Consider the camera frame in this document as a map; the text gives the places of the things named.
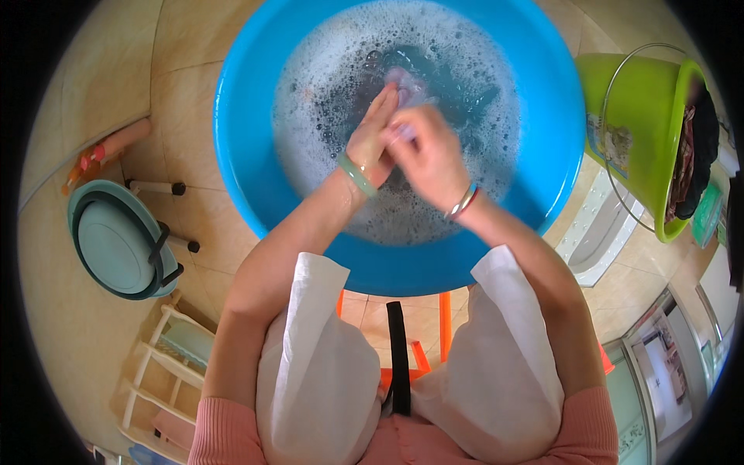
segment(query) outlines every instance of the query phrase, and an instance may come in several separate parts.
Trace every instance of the jade bangle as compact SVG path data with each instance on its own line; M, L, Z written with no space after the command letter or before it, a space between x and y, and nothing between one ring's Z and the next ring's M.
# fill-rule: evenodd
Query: jade bangle
M346 153L342 153L336 159L339 162L341 169L346 172L347 175L354 181L354 184L364 192L367 197L374 197L377 195L377 189L365 178L362 171L354 164L353 161L346 156Z

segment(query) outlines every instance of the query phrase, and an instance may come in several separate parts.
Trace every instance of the forearm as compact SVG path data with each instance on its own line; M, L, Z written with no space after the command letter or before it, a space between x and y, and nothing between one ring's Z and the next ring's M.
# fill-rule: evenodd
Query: forearm
M364 201L348 176L336 170L248 254L225 300L203 397L255 407L266 330L289 302L297 256L322 254Z
M537 296L565 395L604 385L589 308L571 270L558 254L485 195L477 196L458 221L491 248L509 246Z
M506 244L535 290L543 318L561 319L586 306L571 270L540 236L488 196L478 195L458 222L490 248Z
M334 170L248 254L237 270L225 310L270 323L289 302L298 254L323 254L364 201L349 177Z

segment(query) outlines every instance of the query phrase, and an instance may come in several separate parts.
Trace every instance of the red plaid cloth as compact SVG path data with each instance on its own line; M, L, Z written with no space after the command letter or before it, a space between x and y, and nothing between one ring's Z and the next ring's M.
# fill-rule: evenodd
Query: red plaid cloth
M682 133L679 139L679 147L677 148L677 162L674 165L672 184L669 189L669 196L667 197L665 222L676 218L677 203L684 201L684 198L687 196L687 189L690 187L690 181L693 178L693 160L695 159L695 148L693 146L694 116L695 107L691 105L686 106L684 108L684 118L682 119Z

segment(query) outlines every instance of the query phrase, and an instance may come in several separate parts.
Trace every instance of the woman's left hand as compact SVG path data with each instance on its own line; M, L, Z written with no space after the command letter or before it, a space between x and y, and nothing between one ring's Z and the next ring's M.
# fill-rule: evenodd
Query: woman's left hand
M346 145L346 155L374 187L380 187L395 166L385 152L385 142L380 133L397 109L397 84L390 83L372 100L367 114Z

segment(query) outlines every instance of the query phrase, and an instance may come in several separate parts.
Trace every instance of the pink knit sleeve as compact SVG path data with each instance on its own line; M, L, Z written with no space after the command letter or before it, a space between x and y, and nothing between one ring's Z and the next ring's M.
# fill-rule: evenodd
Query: pink knit sleeve
M256 413L232 400L199 402L189 465L265 464Z
M530 465L618 463L618 428L604 386L577 392L563 403L558 437L544 457Z

